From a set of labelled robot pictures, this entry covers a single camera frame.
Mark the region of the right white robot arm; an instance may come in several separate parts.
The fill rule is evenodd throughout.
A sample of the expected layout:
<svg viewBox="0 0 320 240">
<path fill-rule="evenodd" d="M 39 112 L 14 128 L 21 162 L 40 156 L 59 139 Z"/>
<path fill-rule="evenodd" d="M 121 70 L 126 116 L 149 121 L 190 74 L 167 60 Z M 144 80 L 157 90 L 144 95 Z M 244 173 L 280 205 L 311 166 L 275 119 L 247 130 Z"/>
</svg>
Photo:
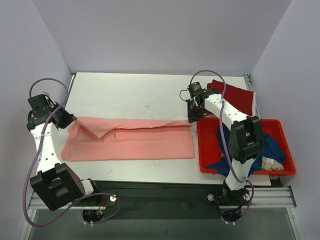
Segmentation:
<svg viewBox="0 0 320 240">
<path fill-rule="evenodd" d="M 189 84 L 187 102 L 189 123 L 205 117 L 209 112 L 219 119 L 220 135 L 229 173 L 224 181 L 227 188 L 221 192 L 222 200 L 233 204 L 240 197 L 239 191 L 248 183 L 252 164 L 263 150 L 264 136 L 261 119 L 249 116 L 224 99 L 213 88 L 204 89 L 199 82 Z"/>
</svg>

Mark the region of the pink t shirt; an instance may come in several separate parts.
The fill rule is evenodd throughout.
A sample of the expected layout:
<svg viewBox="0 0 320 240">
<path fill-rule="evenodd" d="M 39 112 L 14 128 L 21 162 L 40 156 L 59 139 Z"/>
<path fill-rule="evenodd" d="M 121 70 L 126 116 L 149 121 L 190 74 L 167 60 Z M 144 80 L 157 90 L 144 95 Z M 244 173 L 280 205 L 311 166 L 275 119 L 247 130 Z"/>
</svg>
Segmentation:
<svg viewBox="0 0 320 240">
<path fill-rule="evenodd" d="M 170 160 L 195 157 L 186 120 L 82 116 L 67 128 L 64 161 Z"/>
</svg>

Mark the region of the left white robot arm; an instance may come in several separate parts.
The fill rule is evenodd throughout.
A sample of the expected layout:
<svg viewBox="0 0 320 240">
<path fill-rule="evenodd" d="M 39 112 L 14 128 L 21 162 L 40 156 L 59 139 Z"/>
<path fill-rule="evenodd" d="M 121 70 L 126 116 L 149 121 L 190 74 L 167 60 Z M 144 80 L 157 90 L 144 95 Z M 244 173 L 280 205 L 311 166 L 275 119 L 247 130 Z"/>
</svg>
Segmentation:
<svg viewBox="0 0 320 240">
<path fill-rule="evenodd" d="M 57 151 L 59 130 L 66 129 L 77 118 L 45 93 L 27 101 L 31 111 L 26 126 L 38 152 L 36 175 L 29 180 L 32 189 L 51 211 L 80 198 L 90 206 L 97 205 L 101 193 L 95 182 L 80 179 Z"/>
</svg>

